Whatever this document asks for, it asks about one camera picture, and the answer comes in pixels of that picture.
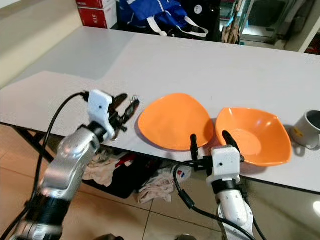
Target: metal fork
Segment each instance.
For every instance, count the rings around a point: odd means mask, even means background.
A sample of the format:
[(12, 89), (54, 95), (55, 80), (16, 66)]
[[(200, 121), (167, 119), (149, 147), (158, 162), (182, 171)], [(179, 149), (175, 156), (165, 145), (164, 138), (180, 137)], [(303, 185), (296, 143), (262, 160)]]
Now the metal fork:
[(130, 104), (132, 104), (136, 100), (139, 100), (139, 96), (138, 95), (133, 95), (133, 97), (130, 100)]

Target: tiled floor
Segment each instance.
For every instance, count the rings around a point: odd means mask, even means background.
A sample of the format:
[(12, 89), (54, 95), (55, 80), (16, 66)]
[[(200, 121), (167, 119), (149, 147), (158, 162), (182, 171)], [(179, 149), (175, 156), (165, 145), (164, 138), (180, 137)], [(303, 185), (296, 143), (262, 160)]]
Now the tiled floor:
[[(0, 234), (30, 197), (37, 159), (37, 152), (12, 128), (0, 125)], [(44, 161), (42, 174), (46, 167)], [(194, 173), (182, 186), (197, 207), (216, 211), (203, 174)], [(311, 208), (320, 201), (318, 195), (252, 182), (249, 196), (267, 239), (320, 240), (320, 218)], [(134, 194), (121, 199), (83, 184), (65, 219), (62, 239), (93, 240), (108, 233), (125, 240), (174, 240), (182, 233), (198, 240), (222, 238), (218, 224), (188, 210), (177, 192), (171, 203), (156, 199), (141, 205)]]
[[(29, 199), (37, 159), (37, 152), (12, 128), (0, 125), (0, 233)], [(213, 194), (197, 194), (201, 184), (206, 187), (201, 177), (192, 177), (187, 189), (195, 190), (190, 194), (199, 206), (213, 212)], [(221, 239), (218, 226), (189, 211), (177, 193), (172, 203), (156, 200), (138, 204), (135, 197), (121, 199), (83, 184), (65, 218), (62, 239), (93, 240), (108, 233), (125, 240), (174, 240), (183, 233), (198, 240)]]

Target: cardboard box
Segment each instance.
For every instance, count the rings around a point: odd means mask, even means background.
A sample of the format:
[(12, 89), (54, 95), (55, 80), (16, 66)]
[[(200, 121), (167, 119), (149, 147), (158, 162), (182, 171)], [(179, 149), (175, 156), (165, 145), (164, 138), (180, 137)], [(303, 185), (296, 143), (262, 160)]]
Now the cardboard box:
[(115, 0), (75, 0), (79, 7), (104, 9)]
[(83, 26), (110, 29), (117, 23), (117, 7), (114, 1), (106, 8), (78, 7)]

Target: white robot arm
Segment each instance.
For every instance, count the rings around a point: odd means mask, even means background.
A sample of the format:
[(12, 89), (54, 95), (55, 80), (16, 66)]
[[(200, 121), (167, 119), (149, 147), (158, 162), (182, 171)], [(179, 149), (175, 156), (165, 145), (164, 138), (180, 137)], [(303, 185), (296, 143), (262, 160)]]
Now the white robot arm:
[[(238, 190), (240, 182), (240, 153), (231, 146), (212, 149), (212, 175), (206, 179), (212, 185), (218, 216), (227, 219), (253, 235), (253, 213)], [(227, 240), (247, 240), (248, 238), (234, 227), (220, 223), (220, 227)]]

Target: orange bowl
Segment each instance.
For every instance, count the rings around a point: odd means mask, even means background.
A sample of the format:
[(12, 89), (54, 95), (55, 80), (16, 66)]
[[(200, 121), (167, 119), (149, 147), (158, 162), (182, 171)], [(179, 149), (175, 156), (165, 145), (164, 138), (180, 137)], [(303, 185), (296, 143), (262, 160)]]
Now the orange bowl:
[(215, 130), (222, 145), (226, 145), (223, 130), (231, 134), (246, 163), (269, 167), (290, 161), (291, 141), (276, 115), (244, 107), (224, 108)]
[(173, 93), (151, 103), (138, 120), (141, 133), (159, 147), (189, 151), (190, 135), (196, 134), (198, 147), (214, 136), (214, 125), (206, 109), (193, 97)]

